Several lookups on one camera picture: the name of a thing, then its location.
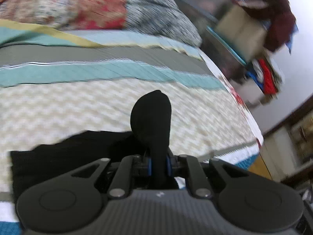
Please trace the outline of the black pants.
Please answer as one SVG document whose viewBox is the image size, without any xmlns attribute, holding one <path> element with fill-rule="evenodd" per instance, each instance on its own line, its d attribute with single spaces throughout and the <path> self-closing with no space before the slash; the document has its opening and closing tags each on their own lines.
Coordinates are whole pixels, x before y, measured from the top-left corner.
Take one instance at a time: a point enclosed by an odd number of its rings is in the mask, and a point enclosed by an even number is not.
<svg viewBox="0 0 313 235">
<path fill-rule="evenodd" d="M 129 155 L 150 155 L 152 187 L 177 189 L 174 177 L 160 178 L 167 167 L 171 103 L 160 90 L 143 95 L 135 103 L 129 132 L 87 130 L 52 145 L 31 151 L 10 152 L 13 198 L 28 188 L 101 158 L 120 162 Z"/>
</svg>

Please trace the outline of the chevron patterned bedspread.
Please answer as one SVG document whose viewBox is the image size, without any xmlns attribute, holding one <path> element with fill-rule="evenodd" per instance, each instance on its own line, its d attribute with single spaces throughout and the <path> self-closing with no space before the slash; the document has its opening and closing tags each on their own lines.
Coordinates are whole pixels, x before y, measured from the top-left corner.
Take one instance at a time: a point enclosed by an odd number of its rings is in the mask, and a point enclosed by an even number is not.
<svg viewBox="0 0 313 235">
<path fill-rule="evenodd" d="M 257 122 L 200 49 L 122 30 L 59 31 L 1 20 L 1 234 L 20 234 L 11 151 L 85 130 L 130 130 L 135 101 L 161 90 L 172 104 L 170 149 L 247 169 L 263 144 Z"/>
</svg>

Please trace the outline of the beige cardboard box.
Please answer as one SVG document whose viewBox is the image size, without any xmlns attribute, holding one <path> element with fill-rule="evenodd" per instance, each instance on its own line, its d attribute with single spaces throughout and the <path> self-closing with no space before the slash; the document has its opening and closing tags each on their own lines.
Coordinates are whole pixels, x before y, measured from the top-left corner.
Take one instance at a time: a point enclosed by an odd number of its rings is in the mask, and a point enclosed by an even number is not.
<svg viewBox="0 0 313 235">
<path fill-rule="evenodd" d="M 252 60 L 262 51 L 267 35 L 262 24 L 238 5 L 227 11 L 214 31 L 245 61 Z"/>
</svg>

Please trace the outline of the red floral pillow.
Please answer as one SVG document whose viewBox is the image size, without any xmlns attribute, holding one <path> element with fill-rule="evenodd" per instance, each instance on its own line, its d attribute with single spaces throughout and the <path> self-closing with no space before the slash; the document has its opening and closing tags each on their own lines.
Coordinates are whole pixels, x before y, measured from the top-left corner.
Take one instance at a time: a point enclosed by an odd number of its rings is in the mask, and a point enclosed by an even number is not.
<svg viewBox="0 0 313 235">
<path fill-rule="evenodd" d="M 1 0 L 1 19 L 60 30 L 121 29 L 126 0 Z"/>
</svg>

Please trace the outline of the pile of colourful clothes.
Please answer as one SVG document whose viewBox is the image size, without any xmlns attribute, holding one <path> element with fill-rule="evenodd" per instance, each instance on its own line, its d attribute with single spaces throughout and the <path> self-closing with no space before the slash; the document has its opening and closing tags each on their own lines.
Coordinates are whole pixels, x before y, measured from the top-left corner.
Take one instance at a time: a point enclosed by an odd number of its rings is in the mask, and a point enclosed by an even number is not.
<svg viewBox="0 0 313 235">
<path fill-rule="evenodd" d="M 274 99 L 284 85 L 284 76 L 271 56 L 282 46 L 292 49 L 292 39 L 298 31 L 296 18 L 288 0 L 231 0 L 267 30 L 262 51 L 245 61 L 244 79 L 253 80 L 261 93 L 246 100 L 250 106 L 265 105 Z"/>
</svg>

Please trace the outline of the blue grey patterned pillow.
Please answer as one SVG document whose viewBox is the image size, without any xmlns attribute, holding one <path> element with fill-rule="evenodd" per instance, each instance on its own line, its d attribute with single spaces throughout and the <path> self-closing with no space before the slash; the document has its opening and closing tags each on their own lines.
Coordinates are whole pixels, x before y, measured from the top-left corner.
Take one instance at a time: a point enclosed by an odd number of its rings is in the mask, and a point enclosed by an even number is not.
<svg viewBox="0 0 313 235">
<path fill-rule="evenodd" d="M 125 28 L 154 36 L 165 36 L 200 47 L 197 28 L 174 0 L 126 0 Z"/>
</svg>

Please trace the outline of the dark cabinet with teal edge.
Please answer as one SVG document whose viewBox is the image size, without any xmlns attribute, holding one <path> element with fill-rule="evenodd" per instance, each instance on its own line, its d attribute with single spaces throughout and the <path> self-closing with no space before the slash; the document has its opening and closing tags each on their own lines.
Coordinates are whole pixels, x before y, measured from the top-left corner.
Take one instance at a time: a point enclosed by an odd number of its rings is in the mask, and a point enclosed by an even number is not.
<svg viewBox="0 0 313 235">
<path fill-rule="evenodd" d="M 228 80 L 241 84 L 246 62 L 223 40 L 214 28 L 230 9 L 230 0 L 174 0 L 202 38 L 201 50 Z"/>
</svg>

